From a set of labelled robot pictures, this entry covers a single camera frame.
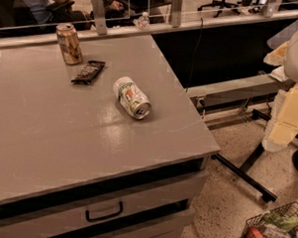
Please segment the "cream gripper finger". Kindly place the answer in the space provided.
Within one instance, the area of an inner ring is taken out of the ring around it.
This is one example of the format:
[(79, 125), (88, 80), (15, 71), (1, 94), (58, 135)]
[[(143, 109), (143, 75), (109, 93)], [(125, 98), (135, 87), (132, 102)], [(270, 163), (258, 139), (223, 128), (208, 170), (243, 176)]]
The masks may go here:
[(263, 148), (273, 153), (284, 149), (298, 133), (297, 123), (292, 94), (279, 90), (273, 100), (271, 118), (266, 124)]
[(288, 43), (283, 43), (280, 47), (277, 47), (272, 52), (268, 53), (263, 61), (267, 64), (271, 64), (274, 66), (281, 66), (284, 64), (284, 58), (287, 52)]

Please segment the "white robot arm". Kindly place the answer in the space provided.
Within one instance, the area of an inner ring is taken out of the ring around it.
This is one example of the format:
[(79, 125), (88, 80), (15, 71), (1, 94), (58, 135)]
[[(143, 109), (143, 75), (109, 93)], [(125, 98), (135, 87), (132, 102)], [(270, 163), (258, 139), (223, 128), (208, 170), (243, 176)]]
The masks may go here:
[(298, 30), (263, 61), (274, 66), (281, 65), (286, 77), (295, 82), (288, 91), (278, 91), (273, 100), (271, 119), (266, 124), (262, 147), (275, 153), (288, 146), (298, 135)]

